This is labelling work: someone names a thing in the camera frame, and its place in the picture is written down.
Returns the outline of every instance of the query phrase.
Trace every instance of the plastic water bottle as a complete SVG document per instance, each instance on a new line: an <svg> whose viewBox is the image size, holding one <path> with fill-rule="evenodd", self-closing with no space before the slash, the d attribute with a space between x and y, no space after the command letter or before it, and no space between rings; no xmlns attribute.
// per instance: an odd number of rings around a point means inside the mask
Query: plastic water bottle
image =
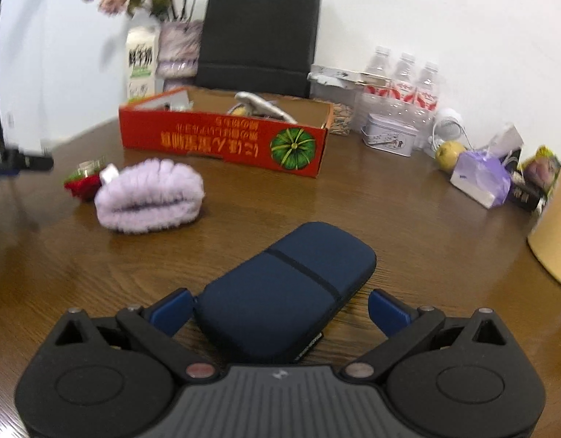
<svg viewBox="0 0 561 438"><path fill-rule="evenodd" d="M415 57L405 52L402 53L392 76L390 97L402 102L413 103L417 87L413 82Z"/></svg>
<svg viewBox="0 0 561 438"><path fill-rule="evenodd" d="M432 62L427 62L418 76L417 96L414 104L428 111L434 111L439 102L438 82L439 68Z"/></svg>
<svg viewBox="0 0 561 438"><path fill-rule="evenodd" d="M390 65L390 50L382 46L376 48L372 59L366 67L366 73L371 74L376 77L388 78L388 70ZM374 89L374 87L366 87L366 92L370 94L375 94L381 97L388 96L388 89Z"/></svg>
<svg viewBox="0 0 561 438"><path fill-rule="evenodd" d="M390 50L378 46L364 72L372 76L388 78L389 66ZM389 93L389 87L364 87L363 92L357 94L350 128L359 132L366 125L368 114L383 113L386 109Z"/></svg>

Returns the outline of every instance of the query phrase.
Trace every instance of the black clamp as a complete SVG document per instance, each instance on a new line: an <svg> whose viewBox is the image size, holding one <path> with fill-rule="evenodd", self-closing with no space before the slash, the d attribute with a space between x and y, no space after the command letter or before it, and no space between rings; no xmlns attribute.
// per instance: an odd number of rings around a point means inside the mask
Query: black clamp
<svg viewBox="0 0 561 438"><path fill-rule="evenodd" d="M326 365L221 373L171 338L193 306L179 289L112 318L68 310L17 385L30 435L523 438L544 408L540 378L488 308L447 318L375 290L369 315L389 339L335 374Z"/></svg>
<svg viewBox="0 0 561 438"><path fill-rule="evenodd" d="M51 155L30 155L17 148L0 148L0 176L16 176L20 171L51 171Z"/></svg>

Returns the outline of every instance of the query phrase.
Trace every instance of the small box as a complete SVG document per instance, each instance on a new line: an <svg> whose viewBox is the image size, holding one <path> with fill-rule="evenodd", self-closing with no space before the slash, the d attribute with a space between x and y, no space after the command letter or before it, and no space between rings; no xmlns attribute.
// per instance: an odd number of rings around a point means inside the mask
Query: small box
<svg viewBox="0 0 561 438"><path fill-rule="evenodd" d="M129 31L125 64L127 69L127 100L144 99L156 92L157 31L137 27Z"/></svg>
<svg viewBox="0 0 561 438"><path fill-rule="evenodd" d="M227 115L235 92L181 87L119 109L125 148L194 154L299 176L317 177L333 105L297 97L262 95L299 125ZM186 107L189 111L167 109Z"/></svg>
<svg viewBox="0 0 561 438"><path fill-rule="evenodd" d="M544 201L545 196L544 191L533 182L526 182L519 173L513 173L507 199L524 210L534 212L538 208L538 204Z"/></svg>
<svg viewBox="0 0 561 438"><path fill-rule="evenodd" d="M376 114L368 115L368 123L361 130L363 141L370 148L410 156L413 154L417 128Z"/></svg>

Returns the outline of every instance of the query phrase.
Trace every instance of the purple fluffy toy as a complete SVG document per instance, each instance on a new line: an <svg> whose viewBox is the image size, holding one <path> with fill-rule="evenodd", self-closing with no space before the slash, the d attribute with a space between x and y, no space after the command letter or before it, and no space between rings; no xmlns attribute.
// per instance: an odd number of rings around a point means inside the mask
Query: purple fluffy toy
<svg viewBox="0 0 561 438"><path fill-rule="evenodd" d="M190 166L152 159L125 168L100 188L94 203L102 226L144 234L192 222L204 195L204 181Z"/></svg>

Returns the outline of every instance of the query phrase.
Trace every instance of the tissue pack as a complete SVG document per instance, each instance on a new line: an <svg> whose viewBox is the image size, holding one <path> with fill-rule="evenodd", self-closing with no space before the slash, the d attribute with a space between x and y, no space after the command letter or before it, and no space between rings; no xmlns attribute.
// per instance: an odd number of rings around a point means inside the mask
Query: tissue pack
<svg viewBox="0 0 561 438"><path fill-rule="evenodd" d="M451 184L489 209L505 202L511 179L499 159L469 151L459 155Z"/></svg>

